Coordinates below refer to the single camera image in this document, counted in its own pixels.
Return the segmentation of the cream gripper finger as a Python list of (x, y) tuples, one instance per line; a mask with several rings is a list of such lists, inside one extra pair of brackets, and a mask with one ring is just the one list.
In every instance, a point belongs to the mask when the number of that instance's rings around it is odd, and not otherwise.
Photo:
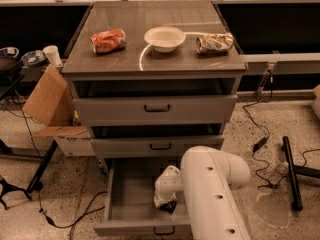
[(155, 192), (153, 202), (154, 202), (155, 207), (157, 209), (160, 209), (160, 206), (162, 204), (168, 203), (168, 202), (173, 201), (173, 200), (175, 200), (177, 202), (177, 198), (176, 198), (176, 194), (175, 193), (173, 193), (173, 194), (161, 194), (159, 192)]

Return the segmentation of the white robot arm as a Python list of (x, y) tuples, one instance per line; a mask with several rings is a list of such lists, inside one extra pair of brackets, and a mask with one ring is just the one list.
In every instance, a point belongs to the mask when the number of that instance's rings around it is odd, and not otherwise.
[(251, 240), (232, 192), (244, 188), (250, 169), (241, 157), (195, 146), (155, 182), (154, 205), (172, 212), (184, 194), (194, 240)]

